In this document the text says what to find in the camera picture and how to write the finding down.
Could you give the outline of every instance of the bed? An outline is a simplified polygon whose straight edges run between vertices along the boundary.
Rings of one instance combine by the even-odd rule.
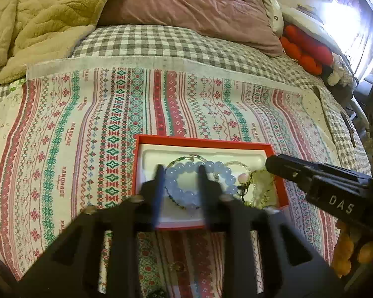
[[[95,29],[70,58],[30,66],[0,102],[0,259],[17,279],[83,207],[131,194],[138,133],[270,143],[275,153],[370,173],[341,106],[285,54],[186,28],[113,25]],[[285,186],[285,214],[330,263],[333,217]],[[220,297],[223,236],[139,234],[143,294]]]

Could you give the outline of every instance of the red stuffed toy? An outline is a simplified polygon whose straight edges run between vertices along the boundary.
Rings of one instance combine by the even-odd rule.
[[[312,75],[321,75],[322,64],[331,66],[333,54],[328,47],[307,35],[294,25],[286,26],[280,38],[287,56],[298,60],[298,64]]]

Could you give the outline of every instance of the small charm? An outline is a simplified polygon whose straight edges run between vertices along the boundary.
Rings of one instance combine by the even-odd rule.
[[[247,181],[249,180],[249,174],[247,173],[240,174],[237,180],[241,184],[247,183]]]

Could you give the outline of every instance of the sunlight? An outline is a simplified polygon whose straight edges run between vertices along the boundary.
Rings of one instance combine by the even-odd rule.
[[[360,15],[358,10],[333,0],[324,5],[323,22],[325,30],[345,53],[359,33]]]

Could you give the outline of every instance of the gray checkered sheet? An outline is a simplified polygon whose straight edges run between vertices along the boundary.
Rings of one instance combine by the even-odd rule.
[[[97,28],[75,47],[70,57],[116,55],[182,57],[207,65],[263,76],[300,88],[314,89],[320,96],[341,165],[370,173],[365,150],[356,132],[356,147],[352,146],[350,134],[340,114],[343,111],[341,106],[320,78],[307,73],[286,55],[271,58],[249,46],[204,37],[190,29],[117,25]],[[0,100],[8,93],[10,84],[0,86]]]

